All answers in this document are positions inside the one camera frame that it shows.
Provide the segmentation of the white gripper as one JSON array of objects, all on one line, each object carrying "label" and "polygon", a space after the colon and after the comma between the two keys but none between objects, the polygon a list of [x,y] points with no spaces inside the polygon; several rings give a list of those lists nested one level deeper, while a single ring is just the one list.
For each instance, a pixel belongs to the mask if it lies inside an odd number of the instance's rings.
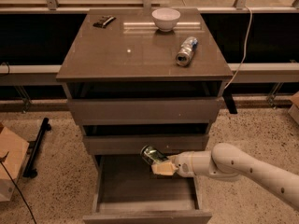
[{"label": "white gripper", "polygon": [[182,152],[178,155],[167,156],[169,160],[151,165],[152,172],[156,175],[173,175],[177,172],[182,177],[193,177],[192,152]]}]

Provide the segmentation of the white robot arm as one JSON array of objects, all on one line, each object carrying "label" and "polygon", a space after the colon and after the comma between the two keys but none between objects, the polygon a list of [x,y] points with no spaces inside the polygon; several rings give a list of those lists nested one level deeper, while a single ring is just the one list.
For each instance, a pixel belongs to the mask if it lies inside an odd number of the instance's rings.
[{"label": "white robot arm", "polygon": [[156,175],[205,175],[218,180],[232,180],[242,175],[299,210],[298,175],[259,161],[233,145],[219,143],[211,151],[188,151],[172,156],[154,148],[149,154]]}]

